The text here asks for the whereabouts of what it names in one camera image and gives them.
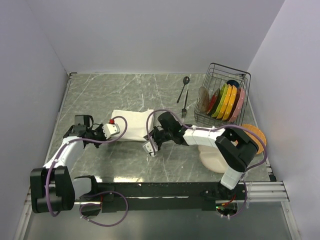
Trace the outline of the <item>white cloth napkin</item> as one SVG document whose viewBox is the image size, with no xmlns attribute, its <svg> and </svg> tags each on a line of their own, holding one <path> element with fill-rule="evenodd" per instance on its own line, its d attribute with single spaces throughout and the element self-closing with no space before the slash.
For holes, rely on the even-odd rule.
<svg viewBox="0 0 320 240">
<path fill-rule="evenodd" d="M 148 116 L 153 112 L 149 109 L 144 112 L 113 110 L 111 118 L 122 116 L 127 121 L 127 130 L 125 134 L 118 139 L 119 142 L 145 142 L 147 135 L 146 122 Z"/>
</svg>

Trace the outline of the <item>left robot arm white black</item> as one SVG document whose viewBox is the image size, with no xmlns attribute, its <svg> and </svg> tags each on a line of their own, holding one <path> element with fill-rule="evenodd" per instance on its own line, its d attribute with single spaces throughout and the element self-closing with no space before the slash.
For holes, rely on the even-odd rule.
<svg viewBox="0 0 320 240">
<path fill-rule="evenodd" d="M 53 157 L 41 168 L 30 173 L 31 207 L 36 214 L 73 208 L 76 194 L 69 170 L 93 140 L 96 148 L 107 140 L 104 125 L 94 122 L 91 115 L 76 115 L 74 124 L 62 137 L 62 143 Z"/>
</svg>

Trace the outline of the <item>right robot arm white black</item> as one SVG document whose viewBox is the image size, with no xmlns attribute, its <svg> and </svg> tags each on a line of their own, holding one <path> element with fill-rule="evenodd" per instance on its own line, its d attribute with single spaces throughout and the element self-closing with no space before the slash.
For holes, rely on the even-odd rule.
<svg viewBox="0 0 320 240">
<path fill-rule="evenodd" d="M 258 153 L 259 146 L 249 136 L 256 135 L 238 125 L 227 124 L 220 127 L 199 127 L 184 124 L 173 112 L 161 110 L 158 117 L 160 128 L 146 130 L 145 139 L 149 144 L 148 153 L 155 155 L 163 143 L 173 141 L 177 145 L 204 146 L 219 150 L 227 163 L 227 169 L 220 180 L 219 195 L 230 199 L 236 194 L 236 186 Z"/>
</svg>

